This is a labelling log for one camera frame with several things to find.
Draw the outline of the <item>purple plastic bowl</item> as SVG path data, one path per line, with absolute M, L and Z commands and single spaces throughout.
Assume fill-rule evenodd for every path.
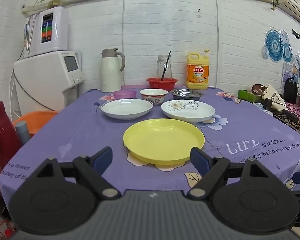
M 115 100 L 120 99 L 134 99 L 136 97 L 136 91 L 134 90 L 120 90 L 113 93 Z

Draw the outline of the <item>white thermos jug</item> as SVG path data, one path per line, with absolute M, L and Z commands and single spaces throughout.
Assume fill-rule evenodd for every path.
M 102 50 L 100 68 L 101 91 L 117 92 L 122 86 L 122 72 L 126 65 L 125 55 L 118 48 Z

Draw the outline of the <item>red plastic colander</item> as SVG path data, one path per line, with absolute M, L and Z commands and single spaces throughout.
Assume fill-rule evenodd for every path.
M 173 90 L 175 87 L 177 79 L 174 78 L 164 78 L 161 80 L 159 77 L 150 77 L 147 79 L 150 88 L 154 89 L 164 89 L 166 91 Z

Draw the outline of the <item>yellow plastic plate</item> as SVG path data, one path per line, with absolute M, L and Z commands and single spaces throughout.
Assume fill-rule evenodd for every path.
M 184 121 L 149 119 L 126 129 L 123 143 L 140 161 L 170 166 L 187 162 L 192 148 L 203 148 L 205 137 L 199 128 Z

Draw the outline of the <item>dark red thermos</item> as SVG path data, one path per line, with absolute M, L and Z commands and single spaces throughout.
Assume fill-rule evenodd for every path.
M 17 132 L 0 101 L 0 167 L 3 169 L 21 148 Z

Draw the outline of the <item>yellow dish soap bottle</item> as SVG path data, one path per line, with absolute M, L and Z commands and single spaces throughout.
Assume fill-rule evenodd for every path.
M 189 52 L 186 66 L 186 87 L 192 90 L 206 90 L 209 84 L 210 58 L 205 49 L 204 56 L 197 52 Z

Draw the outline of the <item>green box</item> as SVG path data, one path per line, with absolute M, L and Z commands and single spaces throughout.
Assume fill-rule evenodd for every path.
M 262 96 L 256 95 L 256 94 L 254 94 L 250 91 L 242 90 L 242 89 L 240 89 L 238 91 L 238 96 L 237 97 L 241 100 L 248 101 L 250 103 L 254 103 L 254 102 L 261 103 L 262 100 L 263 100 Z

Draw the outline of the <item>cream tote bag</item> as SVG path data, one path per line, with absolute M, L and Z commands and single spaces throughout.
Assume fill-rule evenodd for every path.
M 272 85 L 266 87 L 262 84 L 254 84 L 251 92 L 261 96 L 266 110 L 274 109 L 279 112 L 287 110 L 285 101 Z

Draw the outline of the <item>white countertop water dispenser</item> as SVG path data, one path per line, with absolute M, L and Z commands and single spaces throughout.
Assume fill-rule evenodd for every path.
M 82 95 L 81 52 L 55 51 L 14 63 L 21 115 L 61 111 Z

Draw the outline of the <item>blue paper fan decoration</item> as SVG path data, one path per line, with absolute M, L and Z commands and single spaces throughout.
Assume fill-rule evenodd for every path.
M 281 60 L 285 63 L 292 62 L 293 50 L 289 42 L 288 33 L 285 30 L 269 30 L 265 36 L 262 54 L 264 59 L 270 58 L 274 62 Z

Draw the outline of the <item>stainless steel bowl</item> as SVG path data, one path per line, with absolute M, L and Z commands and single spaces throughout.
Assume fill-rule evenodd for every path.
M 172 94 L 174 100 L 199 101 L 200 98 L 203 96 L 203 93 L 201 91 L 181 88 L 171 90 L 170 93 Z

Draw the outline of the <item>white plate dark rim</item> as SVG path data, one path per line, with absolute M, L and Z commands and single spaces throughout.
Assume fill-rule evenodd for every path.
M 101 111 L 108 117 L 117 120 L 134 120 L 150 112 L 153 103 L 142 99 L 120 99 L 107 102 Z

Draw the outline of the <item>white floral plate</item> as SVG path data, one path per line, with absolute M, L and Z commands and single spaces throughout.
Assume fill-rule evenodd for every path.
M 212 118 L 216 110 L 209 104 L 195 100 L 170 100 L 161 105 L 163 113 L 172 119 L 192 124 Z

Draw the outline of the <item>white ceramic patterned bowl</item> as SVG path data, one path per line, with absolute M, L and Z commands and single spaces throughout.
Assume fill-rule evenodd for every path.
M 149 88 L 140 90 L 140 94 L 143 100 L 147 100 L 153 103 L 154 106 L 157 106 L 164 102 L 164 98 L 168 94 L 168 91 L 164 89 Z

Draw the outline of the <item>black stirring stick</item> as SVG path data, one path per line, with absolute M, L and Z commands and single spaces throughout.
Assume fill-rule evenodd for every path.
M 168 68 L 168 62 L 169 62 L 170 56 L 171 56 L 171 51 L 169 51 L 169 54 L 168 54 L 168 56 L 167 56 L 167 60 L 166 60 L 166 62 L 165 62 L 165 64 L 164 64 L 164 70 L 163 70 L 162 75 L 161 75 L 161 81 L 164 80 L 165 73 L 166 73 L 166 70 L 167 70 L 167 68 Z

